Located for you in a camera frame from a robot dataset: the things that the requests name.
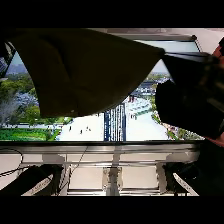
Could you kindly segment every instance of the displayed image on screen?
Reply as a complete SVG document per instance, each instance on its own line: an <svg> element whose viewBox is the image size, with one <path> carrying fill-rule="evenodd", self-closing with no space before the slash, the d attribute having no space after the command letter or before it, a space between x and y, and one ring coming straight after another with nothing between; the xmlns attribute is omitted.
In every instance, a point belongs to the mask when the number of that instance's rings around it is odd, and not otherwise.
<svg viewBox="0 0 224 224"><path fill-rule="evenodd" d="M199 52L195 42L136 41L164 48L166 52ZM16 52L0 79L0 141L202 139L195 133L160 121L155 105L156 87L169 78L160 60L146 80L116 108L86 117L43 119L32 79Z"/></svg>

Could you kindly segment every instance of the television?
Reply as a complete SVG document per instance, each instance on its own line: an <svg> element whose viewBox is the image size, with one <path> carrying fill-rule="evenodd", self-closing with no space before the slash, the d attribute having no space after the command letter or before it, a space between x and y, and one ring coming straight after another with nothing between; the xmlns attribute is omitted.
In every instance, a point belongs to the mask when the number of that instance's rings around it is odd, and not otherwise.
<svg viewBox="0 0 224 224"><path fill-rule="evenodd" d="M137 38L135 41L164 48L166 52L199 52L194 41ZM35 87L18 52L14 53L9 64L1 62L1 65L4 77L0 77L0 141L202 139L195 133L160 121L155 105L156 86L170 79L162 60L145 81L116 108L78 118L41 118Z"/></svg>

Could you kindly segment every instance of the tv screen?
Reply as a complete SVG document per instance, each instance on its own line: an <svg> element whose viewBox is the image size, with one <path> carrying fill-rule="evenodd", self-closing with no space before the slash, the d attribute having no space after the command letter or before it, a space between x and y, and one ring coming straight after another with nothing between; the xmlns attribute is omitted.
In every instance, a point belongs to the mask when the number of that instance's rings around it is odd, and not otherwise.
<svg viewBox="0 0 224 224"><path fill-rule="evenodd" d="M199 52L195 42L136 41L164 48L167 52ZM0 141L202 139L195 133L160 121L155 105L156 87L170 78L162 60L119 106L80 118L41 118L35 87L19 54L16 52L10 65L3 67L2 71L6 68L7 71L4 70L5 75L0 79Z"/></svg>

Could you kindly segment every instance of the olive green cloth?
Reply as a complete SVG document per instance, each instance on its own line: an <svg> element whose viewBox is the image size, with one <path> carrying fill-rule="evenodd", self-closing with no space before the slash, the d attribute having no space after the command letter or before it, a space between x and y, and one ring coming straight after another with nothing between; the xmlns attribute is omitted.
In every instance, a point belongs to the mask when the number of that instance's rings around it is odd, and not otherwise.
<svg viewBox="0 0 224 224"><path fill-rule="evenodd" d="M16 29L7 39L33 79L42 117L86 116L118 105L165 53L80 28Z"/></svg>

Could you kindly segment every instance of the large screen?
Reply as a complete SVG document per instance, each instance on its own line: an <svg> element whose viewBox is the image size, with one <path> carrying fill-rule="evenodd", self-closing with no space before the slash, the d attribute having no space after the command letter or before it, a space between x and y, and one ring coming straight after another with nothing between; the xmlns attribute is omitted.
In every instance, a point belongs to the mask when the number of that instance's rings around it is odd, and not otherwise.
<svg viewBox="0 0 224 224"><path fill-rule="evenodd" d="M199 52L195 42L136 41L164 48L167 52ZM0 79L0 141L202 139L195 133L160 121L155 105L156 87L169 78L160 60L146 80L116 108L80 118L43 119L32 79L16 52L4 78Z"/></svg>

